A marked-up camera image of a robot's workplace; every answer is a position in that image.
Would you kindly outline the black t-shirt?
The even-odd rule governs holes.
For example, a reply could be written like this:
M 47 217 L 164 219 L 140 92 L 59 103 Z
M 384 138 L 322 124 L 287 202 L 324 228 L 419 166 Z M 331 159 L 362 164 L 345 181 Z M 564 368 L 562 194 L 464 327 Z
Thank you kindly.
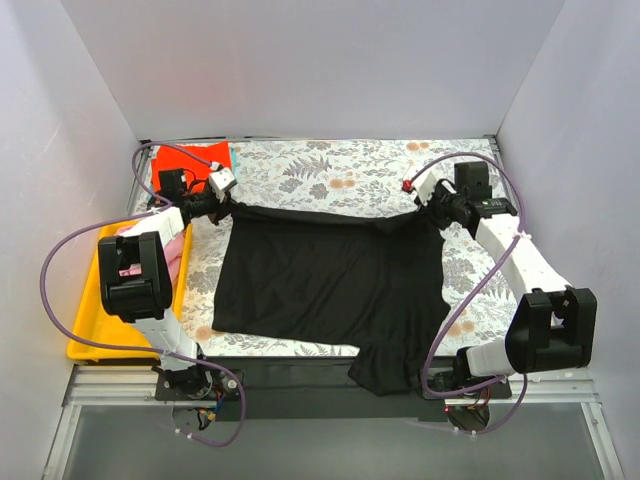
M 443 238 L 413 211 L 361 218 L 240 204 L 216 288 L 216 330 L 351 345 L 349 377 L 404 394 L 450 307 Z

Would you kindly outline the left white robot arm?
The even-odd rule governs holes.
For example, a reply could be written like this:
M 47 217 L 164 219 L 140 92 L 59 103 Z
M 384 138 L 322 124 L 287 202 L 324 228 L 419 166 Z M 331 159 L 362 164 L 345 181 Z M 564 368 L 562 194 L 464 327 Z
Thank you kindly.
M 203 186 L 201 192 L 192 191 L 183 169 L 161 171 L 158 178 L 160 190 L 155 195 L 160 211 L 98 242 L 103 308 L 135 328 L 158 351 L 159 374 L 167 388 L 193 400 L 237 399 L 237 374 L 203 365 L 199 345 L 174 313 L 165 256 L 165 248 L 193 219 L 208 216 L 217 221 L 229 213 L 237 180 L 230 168 L 219 163 L 209 168 L 205 179 L 194 182 Z

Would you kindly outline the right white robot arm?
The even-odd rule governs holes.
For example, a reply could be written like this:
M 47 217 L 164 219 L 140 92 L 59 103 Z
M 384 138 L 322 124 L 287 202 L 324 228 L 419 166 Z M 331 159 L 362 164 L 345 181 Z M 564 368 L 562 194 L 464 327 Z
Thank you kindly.
M 494 196 L 491 162 L 466 153 L 451 181 L 425 166 L 403 182 L 443 227 L 457 223 L 494 260 L 518 301 L 504 338 L 458 350 L 445 395 L 475 397 L 518 373 L 583 368 L 591 361 L 597 300 L 557 273 L 524 230 L 524 209 Z

